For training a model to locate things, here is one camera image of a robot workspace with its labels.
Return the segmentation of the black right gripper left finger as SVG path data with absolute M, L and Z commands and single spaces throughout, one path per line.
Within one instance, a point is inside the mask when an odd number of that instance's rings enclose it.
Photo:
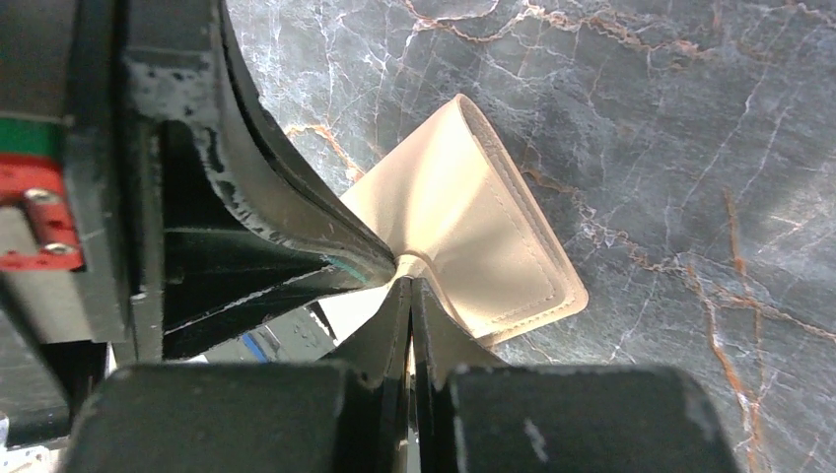
M 80 413 L 65 472 L 402 472 L 412 282 L 312 363 L 134 365 Z

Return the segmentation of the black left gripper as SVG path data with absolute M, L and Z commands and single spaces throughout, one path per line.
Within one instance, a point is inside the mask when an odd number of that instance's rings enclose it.
M 163 356 L 160 1 L 1 5 L 1 428 L 66 432 L 103 377 Z

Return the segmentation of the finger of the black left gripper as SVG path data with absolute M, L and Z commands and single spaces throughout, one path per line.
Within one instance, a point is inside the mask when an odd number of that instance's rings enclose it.
M 223 1 L 129 1 L 125 108 L 150 164 L 152 355 L 187 359 L 394 272 L 262 106 Z

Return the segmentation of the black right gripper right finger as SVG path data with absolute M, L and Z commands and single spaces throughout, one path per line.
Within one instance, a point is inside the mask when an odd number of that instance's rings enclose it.
M 716 410 L 660 365 L 508 365 L 411 283 L 425 472 L 733 472 Z

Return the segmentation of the beige leather card holder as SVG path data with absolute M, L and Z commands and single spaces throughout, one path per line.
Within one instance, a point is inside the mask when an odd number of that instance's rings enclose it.
M 457 95 L 341 197 L 492 346 L 585 309 L 589 294 L 495 129 Z

